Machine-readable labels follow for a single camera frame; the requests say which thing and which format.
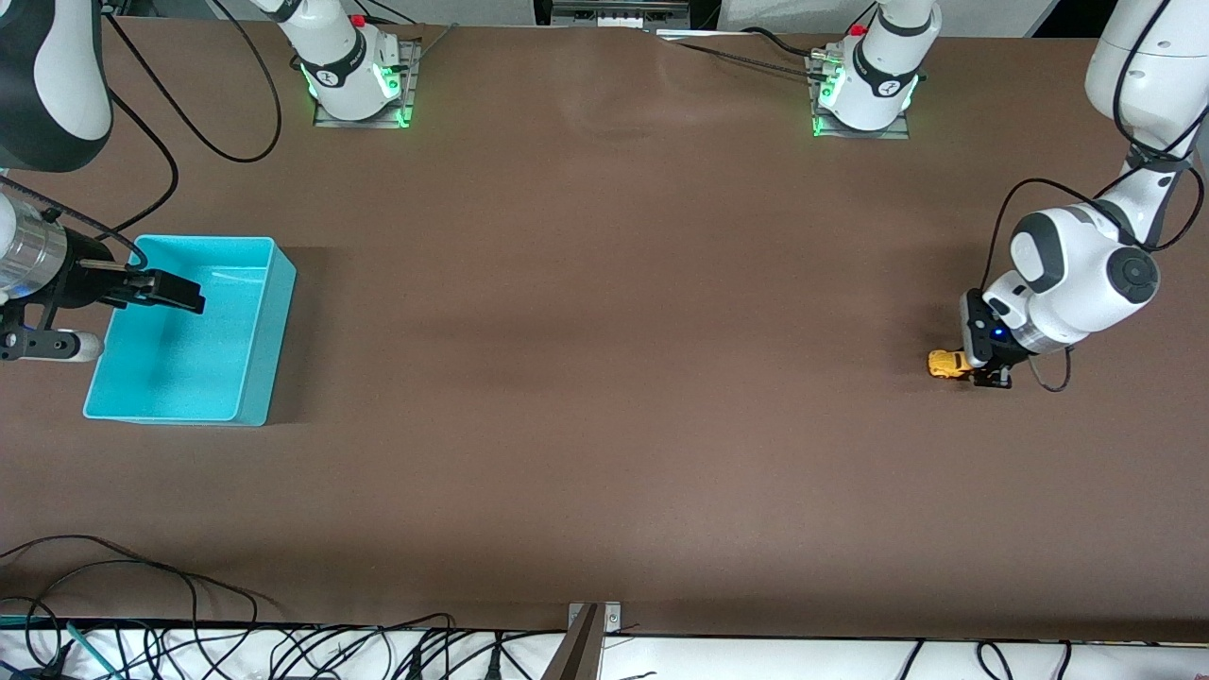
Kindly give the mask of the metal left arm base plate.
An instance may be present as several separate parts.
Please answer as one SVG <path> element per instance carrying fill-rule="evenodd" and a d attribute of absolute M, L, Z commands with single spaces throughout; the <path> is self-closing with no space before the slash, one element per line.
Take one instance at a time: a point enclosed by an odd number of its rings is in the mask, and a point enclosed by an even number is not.
<path fill-rule="evenodd" d="M 848 73 L 841 65 L 841 56 L 835 53 L 816 50 L 805 64 L 812 76 L 812 136 L 890 142 L 910 138 L 907 108 L 912 104 L 918 75 L 872 87 L 863 77 Z"/>

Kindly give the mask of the dark metal post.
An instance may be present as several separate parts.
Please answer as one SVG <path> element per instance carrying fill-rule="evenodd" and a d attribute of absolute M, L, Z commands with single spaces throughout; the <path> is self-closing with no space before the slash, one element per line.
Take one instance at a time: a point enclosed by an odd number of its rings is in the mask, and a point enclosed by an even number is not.
<path fill-rule="evenodd" d="M 598 680 L 608 624 L 607 603 L 580 603 L 540 680 Z"/>

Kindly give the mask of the silver metal bracket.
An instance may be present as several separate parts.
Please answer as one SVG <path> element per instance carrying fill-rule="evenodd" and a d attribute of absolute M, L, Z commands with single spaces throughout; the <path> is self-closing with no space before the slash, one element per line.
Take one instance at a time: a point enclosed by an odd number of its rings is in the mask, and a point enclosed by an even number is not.
<path fill-rule="evenodd" d="M 571 603 L 569 604 L 569 616 L 567 617 L 567 629 L 574 626 L 574 621 L 578 616 L 588 607 L 590 603 Z M 621 603 L 600 603 L 602 611 L 602 620 L 604 620 L 604 636 L 617 636 L 617 633 L 621 630 Z"/>

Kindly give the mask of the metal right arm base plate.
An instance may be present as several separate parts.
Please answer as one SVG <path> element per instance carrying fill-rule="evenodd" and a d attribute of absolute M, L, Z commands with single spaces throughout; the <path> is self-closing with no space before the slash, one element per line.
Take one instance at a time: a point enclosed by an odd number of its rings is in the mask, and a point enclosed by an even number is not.
<path fill-rule="evenodd" d="M 422 56 L 422 44 L 401 42 L 401 47 L 394 47 L 393 52 L 378 57 L 375 67 L 381 86 L 391 94 L 391 99 L 384 103 L 382 110 L 375 116 L 359 120 L 345 121 L 332 117 L 331 113 L 316 103 L 314 126 L 316 128 L 351 128 L 351 129 L 407 129 L 411 127 L 415 99 L 417 94 L 420 75 L 420 56 Z"/>

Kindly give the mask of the grey power strip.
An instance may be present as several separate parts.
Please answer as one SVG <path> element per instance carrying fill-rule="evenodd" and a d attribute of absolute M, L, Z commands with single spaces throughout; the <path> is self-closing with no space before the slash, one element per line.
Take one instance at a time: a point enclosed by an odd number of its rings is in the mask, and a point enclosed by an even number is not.
<path fill-rule="evenodd" d="M 690 29 L 690 0 L 543 0 L 550 25 Z"/>

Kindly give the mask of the turquoise plastic bin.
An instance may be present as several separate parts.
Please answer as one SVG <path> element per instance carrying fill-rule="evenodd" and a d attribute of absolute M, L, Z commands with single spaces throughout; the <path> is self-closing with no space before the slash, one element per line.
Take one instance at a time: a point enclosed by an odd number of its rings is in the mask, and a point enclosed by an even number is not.
<path fill-rule="evenodd" d="M 297 267 L 264 236 L 141 235 L 135 244 L 152 266 L 197 283 L 206 306 L 115 311 L 85 417 L 264 426 Z"/>

